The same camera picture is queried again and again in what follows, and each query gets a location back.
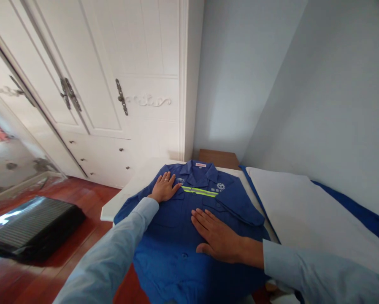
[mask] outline red wooden floor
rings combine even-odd
[[[36,195],[73,203],[87,216],[74,234],[42,264],[29,266],[0,258],[0,304],[52,303],[78,261],[112,227],[111,222],[100,221],[101,208],[118,192],[119,189],[82,179],[52,178],[0,202],[0,216]],[[256,303],[268,303],[265,290],[261,292],[253,295]],[[133,266],[119,287],[114,303],[150,303],[140,288]]]

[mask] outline decorative carving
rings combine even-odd
[[[153,107],[159,107],[163,103],[167,103],[168,105],[171,104],[171,98],[163,98],[159,97],[154,101],[153,97],[150,94],[143,94],[142,98],[137,97],[136,95],[131,97],[127,96],[126,98],[127,102],[130,102],[131,100],[135,101],[140,106],[153,106]]]

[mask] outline hand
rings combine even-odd
[[[176,175],[173,174],[173,176],[170,178],[170,174],[170,172],[166,172],[163,174],[163,176],[160,175],[153,187],[152,193],[147,197],[155,199],[158,203],[168,201],[170,198],[172,198],[182,184],[176,184],[174,187],[172,187],[176,179]]]
[[[264,269],[263,244],[241,237],[209,210],[192,210],[191,221],[208,242],[198,245],[196,252],[205,253],[226,263],[243,263]]]

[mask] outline right hand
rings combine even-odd
[[[242,263],[264,269],[262,242],[241,237],[209,210],[192,210],[191,221],[208,242],[198,245],[196,252],[205,253],[226,263]]]
[[[192,210],[191,221],[199,234],[208,242],[199,244],[196,252],[211,255],[226,263],[239,263],[242,237],[219,220],[209,210]]]

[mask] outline shirt pocket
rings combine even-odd
[[[216,216],[224,223],[227,223],[232,217],[231,213],[223,206],[223,204],[218,202],[214,198],[203,199],[202,205],[202,211],[208,209],[210,212],[214,214],[214,216]]]
[[[160,204],[160,209],[152,220],[152,224],[174,228],[180,224],[184,193],[177,193],[168,201]]]

